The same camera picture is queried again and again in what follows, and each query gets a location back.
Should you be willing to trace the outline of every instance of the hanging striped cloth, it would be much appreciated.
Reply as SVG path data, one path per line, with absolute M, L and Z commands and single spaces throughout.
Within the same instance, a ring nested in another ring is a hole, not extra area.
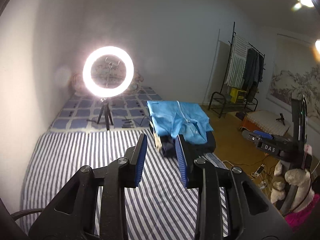
M 235 34 L 232 44 L 228 76 L 225 81 L 225 84 L 230 87 L 241 88 L 248 48 L 249 43 L 239 35 Z

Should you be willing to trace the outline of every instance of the ceiling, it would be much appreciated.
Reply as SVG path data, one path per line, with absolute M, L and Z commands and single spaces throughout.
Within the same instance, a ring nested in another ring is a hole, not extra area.
M 293 12 L 297 0 L 231 0 L 254 22 L 320 38 L 320 15 L 316 8 Z

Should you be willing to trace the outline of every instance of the stack of folded clothes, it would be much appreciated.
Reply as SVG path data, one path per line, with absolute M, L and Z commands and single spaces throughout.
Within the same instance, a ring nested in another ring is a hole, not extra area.
M 209 118 L 198 104 L 179 101 L 148 101 L 150 128 L 164 157 L 176 156 L 175 138 L 182 134 L 200 156 L 216 148 Z

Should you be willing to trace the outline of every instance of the folded blue garment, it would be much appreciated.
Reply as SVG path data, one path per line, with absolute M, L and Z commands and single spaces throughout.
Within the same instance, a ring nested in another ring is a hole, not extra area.
M 178 101 L 148 101 L 150 116 L 158 136 L 183 134 L 192 144 L 207 143 L 207 131 L 213 131 L 209 117 L 198 104 Z

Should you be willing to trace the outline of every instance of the yellow crate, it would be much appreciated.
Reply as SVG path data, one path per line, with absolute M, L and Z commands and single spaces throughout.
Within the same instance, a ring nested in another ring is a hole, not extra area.
M 243 103 L 246 93 L 247 91 L 240 90 L 237 88 L 232 88 L 230 92 L 230 95 L 232 96 L 231 102 L 236 104 Z

